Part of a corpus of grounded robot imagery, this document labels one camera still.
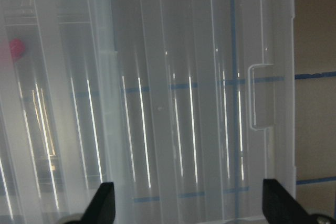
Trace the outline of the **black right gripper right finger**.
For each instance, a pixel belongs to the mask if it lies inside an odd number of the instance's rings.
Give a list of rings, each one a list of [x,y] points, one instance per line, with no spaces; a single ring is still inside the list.
[[[264,179],[262,211],[268,223],[312,223],[311,216],[276,179]]]

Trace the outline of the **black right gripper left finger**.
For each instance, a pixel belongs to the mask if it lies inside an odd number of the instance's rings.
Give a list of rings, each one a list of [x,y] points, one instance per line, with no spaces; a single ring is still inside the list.
[[[80,223],[113,224],[116,218],[115,203],[114,183],[102,183],[81,217]]]

